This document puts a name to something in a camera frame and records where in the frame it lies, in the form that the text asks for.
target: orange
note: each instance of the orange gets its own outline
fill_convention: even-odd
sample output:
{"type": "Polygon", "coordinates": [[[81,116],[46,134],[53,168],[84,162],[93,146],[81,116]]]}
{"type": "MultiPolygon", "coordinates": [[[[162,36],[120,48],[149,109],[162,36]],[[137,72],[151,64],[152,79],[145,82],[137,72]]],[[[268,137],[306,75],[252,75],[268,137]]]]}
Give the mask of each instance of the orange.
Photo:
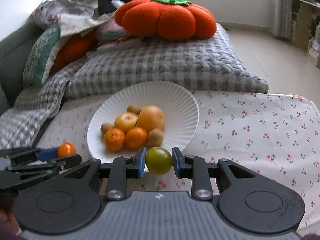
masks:
{"type": "Polygon", "coordinates": [[[63,143],[58,148],[57,157],[65,157],[77,153],[76,148],[71,143],[63,143]]]}
{"type": "Polygon", "coordinates": [[[146,146],[148,133],[141,127],[132,128],[125,136],[126,145],[132,150],[138,150],[141,146],[146,146]]]}
{"type": "Polygon", "coordinates": [[[142,127],[147,133],[155,128],[163,130],[164,113],[157,106],[147,106],[141,110],[136,127],[142,127]]]}
{"type": "Polygon", "coordinates": [[[104,141],[110,152],[121,151],[124,147],[125,134],[118,128],[109,129],[104,134],[104,141]]]}

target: white bedsheet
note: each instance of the white bedsheet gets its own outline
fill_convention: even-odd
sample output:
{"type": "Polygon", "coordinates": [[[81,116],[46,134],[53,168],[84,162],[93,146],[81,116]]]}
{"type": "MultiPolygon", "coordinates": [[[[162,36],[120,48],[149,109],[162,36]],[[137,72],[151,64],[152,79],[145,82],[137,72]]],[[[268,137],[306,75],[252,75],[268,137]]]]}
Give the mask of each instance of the white bedsheet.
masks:
{"type": "MultiPolygon", "coordinates": [[[[183,151],[207,162],[228,158],[294,189],[306,205],[299,233],[320,233],[320,116],[305,99],[285,95],[195,91],[200,119],[196,135],[183,151]]],[[[89,158],[86,133],[108,96],[66,102],[41,138],[40,147],[73,143],[89,158]]],[[[144,174],[129,180],[129,190],[190,190],[189,179],[144,174]]],[[[214,179],[212,190],[218,194],[214,179]]]]}

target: orange pumpkin pillow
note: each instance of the orange pumpkin pillow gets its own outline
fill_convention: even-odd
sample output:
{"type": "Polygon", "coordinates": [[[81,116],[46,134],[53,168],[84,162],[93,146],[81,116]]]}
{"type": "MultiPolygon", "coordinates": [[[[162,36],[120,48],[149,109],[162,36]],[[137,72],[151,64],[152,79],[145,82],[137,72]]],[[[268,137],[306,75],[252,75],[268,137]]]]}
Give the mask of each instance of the orange pumpkin pillow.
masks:
{"type": "Polygon", "coordinates": [[[133,0],[116,11],[115,21],[131,35],[168,40],[206,39],[217,31],[213,14],[187,0],[133,0]]]}
{"type": "Polygon", "coordinates": [[[72,36],[57,54],[50,69],[50,75],[55,74],[69,63],[84,57],[89,50],[93,49],[98,44],[96,32],[97,28],[83,37],[80,34],[72,36]]]}

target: apple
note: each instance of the apple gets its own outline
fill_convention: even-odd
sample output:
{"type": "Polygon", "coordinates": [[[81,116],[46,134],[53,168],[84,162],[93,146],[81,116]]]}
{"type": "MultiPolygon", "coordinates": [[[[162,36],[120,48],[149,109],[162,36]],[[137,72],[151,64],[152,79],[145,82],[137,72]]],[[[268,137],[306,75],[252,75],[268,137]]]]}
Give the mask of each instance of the apple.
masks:
{"type": "Polygon", "coordinates": [[[125,134],[135,127],[138,116],[133,113],[123,113],[115,119],[115,128],[122,130],[125,134]]]}

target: gray checkered blanket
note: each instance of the gray checkered blanket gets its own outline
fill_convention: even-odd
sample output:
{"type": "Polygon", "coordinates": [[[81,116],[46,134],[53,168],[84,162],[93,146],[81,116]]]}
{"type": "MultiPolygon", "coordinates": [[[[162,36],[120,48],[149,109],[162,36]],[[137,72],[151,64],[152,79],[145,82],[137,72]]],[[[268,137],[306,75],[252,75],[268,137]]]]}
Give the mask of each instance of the gray checkered blanket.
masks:
{"type": "Polygon", "coordinates": [[[171,81],[189,90],[267,93],[269,88],[267,81],[243,67],[219,24],[207,40],[152,37],[140,45],[96,51],[87,58],[68,84],[69,98],[112,94],[152,80],[171,81]]]}
{"type": "Polygon", "coordinates": [[[64,94],[67,98],[112,94],[151,80],[175,82],[189,90],[268,92],[268,83],[242,66],[219,24],[207,40],[148,38],[131,48],[90,53],[43,86],[25,88],[14,108],[0,117],[0,149],[32,145],[44,121],[58,113],[64,94]]]}
{"type": "Polygon", "coordinates": [[[0,116],[0,149],[32,145],[44,121],[58,113],[67,83],[85,62],[69,64],[42,87],[23,89],[14,107],[0,116]]]}

